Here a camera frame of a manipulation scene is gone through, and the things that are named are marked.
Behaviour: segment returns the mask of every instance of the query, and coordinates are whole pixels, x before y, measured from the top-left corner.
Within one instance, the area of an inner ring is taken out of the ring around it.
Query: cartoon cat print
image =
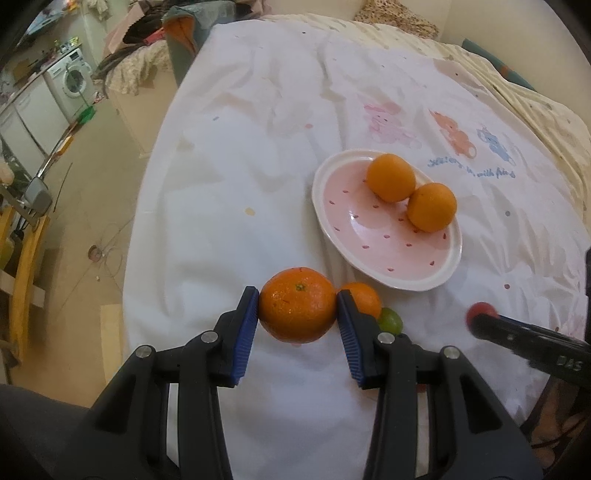
[[[367,120],[369,121],[369,132],[372,138],[379,143],[396,143],[409,148],[421,148],[422,143],[417,140],[415,134],[403,127],[397,115],[402,108],[394,102],[386,102],[383,105],[363,106]]]
[[[468,135],[457,127],[457,122],[439,112],[431,112],[431,115],[440,127],[441,134],[452,146],[457,155],[464,155],[467,158],[476,157],[476,147]]]
[[[488,143],[488,146],[494,153],[515,167],[515,160],[513,160],[513,158],[509,155],[507,149],[501,145],[499,139],[496,136],[491,134],[484,125],[482,126],[482,129],[477,130],[477,132],[478,138],[480,138],[483,142]]]

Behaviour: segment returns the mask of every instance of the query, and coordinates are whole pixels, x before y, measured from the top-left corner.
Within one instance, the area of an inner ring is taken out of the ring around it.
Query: white bedsheet
[[[488,301],[581,337],[590,241],[564,178],[459,64],[301,22],[218,25],[179,88],[138,199],[124,287],[132,348],[185,344],[245,286],[288,267],[371,283],[323,238],[310,199],[316,168],[349,148],[397,153],[456,194],[464,251],[452,278],[426,293],[376,287],[414,342],[457,345],[522,421],[546,376],[474,339],[464,317]],[[237,480],[361,478],[375,396],[350,378],[336,327],[301,347],[259,328],[246,377],[220,405]]]

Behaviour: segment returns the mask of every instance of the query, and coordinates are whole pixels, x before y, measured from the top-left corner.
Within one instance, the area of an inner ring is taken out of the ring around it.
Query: green grape
[[[400,315],[387,307],[382,309],[382,313],[378,318],[378,325],[383,332],[389,332],[393,335],[400,335],[404,327]]]

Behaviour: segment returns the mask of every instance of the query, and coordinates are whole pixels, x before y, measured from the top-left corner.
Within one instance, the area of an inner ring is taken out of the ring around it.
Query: leopard print fabric
[[[423,17],[414,14],[397,0],[366,0],[354,19],[368,24],[385,24],[421,38],[437,38],[439,29]]]

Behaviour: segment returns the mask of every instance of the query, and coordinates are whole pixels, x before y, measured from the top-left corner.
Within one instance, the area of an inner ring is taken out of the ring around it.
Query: pink plate
[[[426,291],[444,283],[462,255],[457,220],[424,233],[406,216],[407,202],[385,203],[365,184],[369,163],[382,152],[347,150],[316,171],[312,201],[326,236],[355,268],[389,287]],[[417,186],[432,180],[413,167]]]

